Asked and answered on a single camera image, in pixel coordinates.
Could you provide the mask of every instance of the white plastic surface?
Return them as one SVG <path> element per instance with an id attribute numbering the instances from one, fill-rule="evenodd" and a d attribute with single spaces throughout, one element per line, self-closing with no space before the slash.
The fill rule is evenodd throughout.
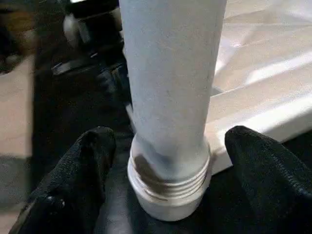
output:
<path id="1" fill-rule="evenodd" d="M 120 2 L 136 129 L 128 176 L 161 220 L 189 216 L 209 184 L 204 126 L 225 2 Z"/>

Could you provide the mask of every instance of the black cloth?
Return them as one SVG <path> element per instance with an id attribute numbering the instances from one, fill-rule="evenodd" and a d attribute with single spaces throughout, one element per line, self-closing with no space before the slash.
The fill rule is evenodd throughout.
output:
<path id="1" fill-rule="evenodd" d="M 90 234 L 105 201 L 113 131 L 84 133 L 31 193 L 10 234 Z"/>
<path id="2" fill-rule="evenodd" d="M 10 55 L 19 54 L 19 49 L 0 18 L 0 56 L 6 58 Z"/>
<path id="3" fill-rule="evenodd" d="M 116 135 L 116 156 L 106 180 L 106 202 L 96 223 L 96 234 L 250 234 L 257 231 L 255 214 L 246 193 L 229 168 L 212 177 L 199 208 L 189 218 L 162 222 L 140 207 L 127 178 L 133 134 L 124 106 L 98 89 L 92 69 L 71 77 L 54 79 L 50 68 L 76 59 L 76 52 L 62 35 L 63 14 L 56 0 L 36 6 L 38 50 L 34 74 L 32 182 L 43 175 L 80 134 L 96 126 L 108 126 Z M 285 145 L 312 166 L 312 133 Z"/>
<path id="4" fill-rule="evenodd" d="M 312 233 L 312 171 L 282 144 L 244 126 L 225 135 L 225 145 L 258 229 Z"/>

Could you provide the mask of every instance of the floor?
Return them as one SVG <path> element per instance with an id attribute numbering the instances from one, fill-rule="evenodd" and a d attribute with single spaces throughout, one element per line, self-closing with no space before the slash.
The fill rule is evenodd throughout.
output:
<path id="1" fill-rule="evenodd" d="M 31 154 L 33 60 L 28 56 L 0 76 L 0 234 L 8 233 L 16 221 L 27 190 L 24 161 Z"/>

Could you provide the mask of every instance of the white object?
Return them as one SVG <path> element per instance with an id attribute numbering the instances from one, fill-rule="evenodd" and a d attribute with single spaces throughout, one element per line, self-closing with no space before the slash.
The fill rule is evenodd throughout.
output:
<path id="1" fill-rule="evenodd" d="M 122 0 L 136 136 L 129 180 L 151 216 L 175 221 L 211 177 L 204 125 L 225 0 Z"/>

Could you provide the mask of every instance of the white pvc pipe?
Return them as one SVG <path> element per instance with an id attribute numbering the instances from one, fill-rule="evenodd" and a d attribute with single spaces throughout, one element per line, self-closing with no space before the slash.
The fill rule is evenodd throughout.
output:
<path id="1" fill-rule="evenodd" d="M 121 0 L 136 136 L 128 176 L 167 221 L 190 215 L 211 176 L 204 137 L 226 0 Z"/>

